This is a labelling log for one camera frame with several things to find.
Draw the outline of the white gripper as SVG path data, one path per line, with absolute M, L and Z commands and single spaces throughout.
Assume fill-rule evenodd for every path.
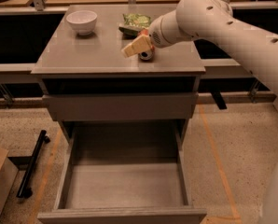
M 152 50 L 153 45 L 157 48 L 166 48 L 179 42 L 193 40 L 192 35 L 186 34 L 179 27 L 175 10 L 155 19 L 148 28 L 148 35 L 137 36 L 121 50 L 122 54 L 128 58 Z

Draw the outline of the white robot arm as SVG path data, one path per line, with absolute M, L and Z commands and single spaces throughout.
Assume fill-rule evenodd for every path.
M 225 51 L 278 98 L 278 34 L 233 18 L 230 5 L 221 0 L 180 0 L 174 11 L 155 19 L 122 53 L 130 57 L 198 39 Z

